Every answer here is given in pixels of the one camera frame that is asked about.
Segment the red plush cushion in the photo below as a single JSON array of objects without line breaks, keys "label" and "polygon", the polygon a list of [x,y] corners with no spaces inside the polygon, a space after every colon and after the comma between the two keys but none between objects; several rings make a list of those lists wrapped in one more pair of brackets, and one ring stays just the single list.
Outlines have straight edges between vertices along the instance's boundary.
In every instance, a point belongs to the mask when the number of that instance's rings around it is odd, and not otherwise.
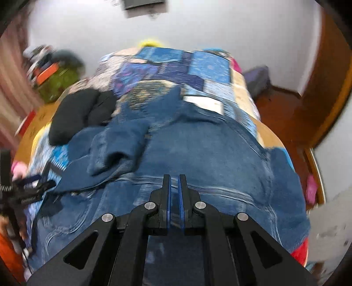
[{"label": "red plush cushion", "polygon": [[308,246],[309,241],[306,238],[297,249],[291,252],[291,256],[303,267],[306,266],[308,260]]}]

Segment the small black wall monitor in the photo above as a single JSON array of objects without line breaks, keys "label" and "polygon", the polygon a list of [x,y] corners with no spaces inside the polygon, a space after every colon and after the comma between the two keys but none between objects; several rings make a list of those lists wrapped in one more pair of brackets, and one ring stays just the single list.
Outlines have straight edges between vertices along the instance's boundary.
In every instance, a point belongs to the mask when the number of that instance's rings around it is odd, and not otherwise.
[{"label": "small black wall monitor", "polygon": [[123,5],[125,10],[145,7],[155,4],[164,4],[165,0],[123,0]]}]

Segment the black folded garment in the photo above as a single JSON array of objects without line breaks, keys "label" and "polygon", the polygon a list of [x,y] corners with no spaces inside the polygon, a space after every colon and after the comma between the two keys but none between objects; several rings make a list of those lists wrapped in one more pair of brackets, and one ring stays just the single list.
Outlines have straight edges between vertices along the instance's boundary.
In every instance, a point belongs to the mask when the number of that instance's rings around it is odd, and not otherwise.
[{"label": "black folded garment", "polygon": [[117,96],[112,91],[88,88],[70,93],[53,116],[49,144],[65,145],[82,129],[106,124],[112,117],[116,102]]}]

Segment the red box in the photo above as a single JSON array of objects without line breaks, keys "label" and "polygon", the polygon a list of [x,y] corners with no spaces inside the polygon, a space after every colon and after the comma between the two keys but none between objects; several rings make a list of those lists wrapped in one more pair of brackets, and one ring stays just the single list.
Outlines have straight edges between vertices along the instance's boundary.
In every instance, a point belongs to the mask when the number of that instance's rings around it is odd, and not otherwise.
[{"label": "red box", "polygon": [[29,127],[29,125],[31,124],[31,122],[35,118],[35,116],[36,116],[36,110],[32,110],[26,116],[26,118],[21,122],[21,124],[19,125],[18,129],[16,130],[15,135],[23,137],[23,135],[25,134],[27,128]]}]

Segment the orange box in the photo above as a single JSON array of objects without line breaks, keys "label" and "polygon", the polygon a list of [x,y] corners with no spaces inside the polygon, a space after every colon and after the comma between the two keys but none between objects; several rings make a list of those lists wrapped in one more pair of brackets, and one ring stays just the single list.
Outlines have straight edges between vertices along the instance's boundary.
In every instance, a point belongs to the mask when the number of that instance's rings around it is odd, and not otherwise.
[{"label": "orange box", "polygon": [[36,77],[36,85],[40,86],[46,81],[50,76],[59,70],[59,64],[57,62],[51,64],[45,70],[41,71]]}]

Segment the white suitcase with stickers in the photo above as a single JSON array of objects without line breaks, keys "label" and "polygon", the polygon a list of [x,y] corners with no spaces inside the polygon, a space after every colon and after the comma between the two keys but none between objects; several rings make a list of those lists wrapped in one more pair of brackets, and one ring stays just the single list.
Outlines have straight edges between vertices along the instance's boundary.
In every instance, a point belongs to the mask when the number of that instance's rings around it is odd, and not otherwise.
[{"label": "white suitcase with stickers", "polygon": [[309,211],[309,262],[324,262],[347,252],[351,244],[351,212],[351,189]]}]

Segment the blue denim jacket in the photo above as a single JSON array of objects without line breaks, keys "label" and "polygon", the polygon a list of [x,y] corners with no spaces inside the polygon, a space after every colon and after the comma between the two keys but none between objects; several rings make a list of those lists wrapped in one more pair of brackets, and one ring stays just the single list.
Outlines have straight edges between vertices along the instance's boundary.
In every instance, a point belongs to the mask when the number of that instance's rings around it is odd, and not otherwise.
[{"label": "blue denim jacket", "polygon": [[33,224],[28,285],[109,285],[117,218],[148,202],[171,177],[167,235],[149,236],[142,285],[205,285],[202,238],[180,225],[178,179],[220,213],[239,285],[314,285],[291,252],[308,237],[299,177],[280,148],[264,148],[241,124],[181,98],[179,87],[87,128]]}]

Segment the pink croc shoe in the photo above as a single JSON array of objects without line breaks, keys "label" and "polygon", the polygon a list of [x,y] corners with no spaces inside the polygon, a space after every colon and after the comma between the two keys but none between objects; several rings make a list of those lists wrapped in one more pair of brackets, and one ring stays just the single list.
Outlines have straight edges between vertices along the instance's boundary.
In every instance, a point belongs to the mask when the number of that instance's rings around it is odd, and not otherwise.
[{"label": "pink croc shoe", "polygon": [[316,194],[318,190],[318,185],[312,174],[309,174],[306,181],[305,188],[305,200],[310,205],[316,204]]}]

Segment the grey purple backpack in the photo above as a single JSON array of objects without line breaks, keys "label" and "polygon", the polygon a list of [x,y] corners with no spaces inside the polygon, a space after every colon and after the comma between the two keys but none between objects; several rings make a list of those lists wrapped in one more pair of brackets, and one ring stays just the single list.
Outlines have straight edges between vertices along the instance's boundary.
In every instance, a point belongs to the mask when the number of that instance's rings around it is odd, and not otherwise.
[{"label": "grey purple backpack", "polygon": [[257,66],[243,73],[247,90],[253,100],[271,88],[268,66]]}]

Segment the wooden lap desk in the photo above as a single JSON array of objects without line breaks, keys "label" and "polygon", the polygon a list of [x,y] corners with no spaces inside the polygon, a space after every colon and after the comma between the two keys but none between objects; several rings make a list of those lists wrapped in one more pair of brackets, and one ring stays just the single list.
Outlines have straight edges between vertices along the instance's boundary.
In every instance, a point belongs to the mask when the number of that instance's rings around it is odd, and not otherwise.
[{"label": "wooden lap desk", "polygon": [[42,129],[47,123],[51,121],[59,105],[59,102],[45,104],[36,110],[35,117],[32,119],[26,129],[26,132],[21,137],[13,160],[22,161],[26,164],[29,164],[32,152],[32,144],[36,134],[40,129]]}]

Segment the blue patchwork quilt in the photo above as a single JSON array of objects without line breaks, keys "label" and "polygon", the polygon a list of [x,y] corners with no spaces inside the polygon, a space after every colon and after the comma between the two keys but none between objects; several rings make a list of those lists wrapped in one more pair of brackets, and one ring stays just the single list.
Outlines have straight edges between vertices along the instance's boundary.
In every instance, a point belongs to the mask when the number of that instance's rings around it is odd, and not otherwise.
[{"label": "blue patchwork quilt", "polygon": [[181,94],[199,103],[214,99],[222,113],[237,120],[254,136],[254,124],[235,102],[228,52],[221,49],[184,51],[172,48],[128,48],[105,55],[93,76],[69,87],[70,94],[87,88],[112,91],[133,102],[181,86]]}]

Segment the colourful fleece blanket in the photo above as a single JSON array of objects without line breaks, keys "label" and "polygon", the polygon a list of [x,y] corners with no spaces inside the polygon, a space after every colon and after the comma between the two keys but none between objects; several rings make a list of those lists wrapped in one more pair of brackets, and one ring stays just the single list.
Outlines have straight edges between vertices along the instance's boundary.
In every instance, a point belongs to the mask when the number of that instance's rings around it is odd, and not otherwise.
[{"label": "colourful fleece blanket", "polygon": [[248,114],[250,122],[254,124],[254,137],[256,137],[257,141],[264,148],[280,148],[284,152],[289,165],[293,167],[293,163],[284,144],[261,122],[258,108],[247,90],[246,82],[243,77],[244,72],[233,57],[230,57],[230,68],[232,72],[235,102],[238,104],[239,108]]}]

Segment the striped red curtain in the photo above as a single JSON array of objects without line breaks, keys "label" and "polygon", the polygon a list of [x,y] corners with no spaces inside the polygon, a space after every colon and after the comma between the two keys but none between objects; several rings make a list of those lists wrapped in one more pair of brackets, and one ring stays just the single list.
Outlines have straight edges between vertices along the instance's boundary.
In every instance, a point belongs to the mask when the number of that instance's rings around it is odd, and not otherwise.
[{"label": "striped red curtain", "polygon": [[23,119],[43,105],[26,76],[27,23],[27,13],[20,13],[1,36],[1,147],[12,151],[19,145],[16,131]]}]

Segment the wooden door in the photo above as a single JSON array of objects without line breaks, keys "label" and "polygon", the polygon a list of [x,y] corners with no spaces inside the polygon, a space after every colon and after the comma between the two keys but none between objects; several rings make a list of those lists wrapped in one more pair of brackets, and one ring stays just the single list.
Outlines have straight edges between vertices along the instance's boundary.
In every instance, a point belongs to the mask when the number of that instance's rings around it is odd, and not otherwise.
[{"label": "wooden door", "polygon": [[333,18],[322,12],[322,32],[316,61],[301,106],[297,138],[315,148],[328,133],[347,101],[351,87],[351,48]]}]

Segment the green storage box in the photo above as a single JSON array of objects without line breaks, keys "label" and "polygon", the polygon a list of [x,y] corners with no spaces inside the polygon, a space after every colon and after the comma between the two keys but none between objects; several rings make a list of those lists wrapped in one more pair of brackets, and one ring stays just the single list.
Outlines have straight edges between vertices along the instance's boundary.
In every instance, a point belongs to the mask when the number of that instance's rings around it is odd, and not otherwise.
[{"label": "green storage box", "polygon": [[57,101],[61,94],[79,80],[79,73],[70,67],[59,67],[51,76],[45,79],[37,88],[44,103]]}]

